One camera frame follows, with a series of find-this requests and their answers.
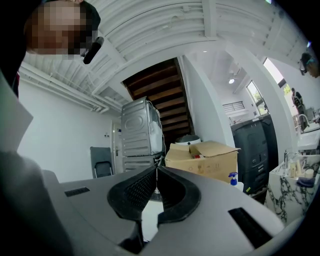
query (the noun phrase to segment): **marble counter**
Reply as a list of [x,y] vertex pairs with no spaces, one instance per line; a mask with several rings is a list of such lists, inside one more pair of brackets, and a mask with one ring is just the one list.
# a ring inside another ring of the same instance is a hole
[[296,155],[293,160],[297,159],[304,170],[315,169],[314,186],[297,185],[298,178],[290,177],[289,170],[285,169],[282,163],[269,173],[264,202],[264,205],[274,212],[286,226],[306,213],[319,186],[320,155]]

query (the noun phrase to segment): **wooden staircase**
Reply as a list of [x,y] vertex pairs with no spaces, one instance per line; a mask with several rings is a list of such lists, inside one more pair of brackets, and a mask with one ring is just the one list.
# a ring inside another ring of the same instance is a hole
[[177,59],[148,67],[123,81],[133,100],[147,96],[160,112],[167,150],[170,143],[194,134],[181,70]]

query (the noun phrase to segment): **box flap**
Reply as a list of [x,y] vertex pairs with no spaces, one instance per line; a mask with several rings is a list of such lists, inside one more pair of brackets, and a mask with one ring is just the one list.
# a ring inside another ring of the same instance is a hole
[[204,157],[214,157],[239,150],[240,148],[230,147],[219,142],[206,141],[190,145],[199,151]]
[[183,161],[193,159],[188,145],[170,144],[170,150],[165,156],[167,161]]

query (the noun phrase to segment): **white cable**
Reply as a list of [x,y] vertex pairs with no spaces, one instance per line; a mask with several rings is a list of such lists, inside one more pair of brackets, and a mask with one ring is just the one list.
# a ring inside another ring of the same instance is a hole
[[160,112],[159,112],[158,109],[156,109],[156,108],[154,107],[154,105],[152,104],[152,102],[151,102],[150,100],[147,100],[147,102],[149,102],[149,103],[152,105],[152,107],[155,109],[156,114],[157,114],[158,117],[159,117],[160,127],[161,127],[161,132],[162,132],[162,137],[163,137],[163,144],[164,144],[164,155],[166,156],[166,155],[167,155],[167,147],[166,147],[166,143],[165,143],[164,132],[162,131],[162,124],[161,124],[161,119],[160,119]]

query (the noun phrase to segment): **door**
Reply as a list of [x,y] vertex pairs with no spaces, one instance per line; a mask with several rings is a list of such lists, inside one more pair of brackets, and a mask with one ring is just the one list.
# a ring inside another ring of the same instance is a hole
[[121,139],[121,124],[112,123],[112,155],[113,155],[113,166],[115,174],[124,172],[123,166],[123,155],[122,155],[122,139]]

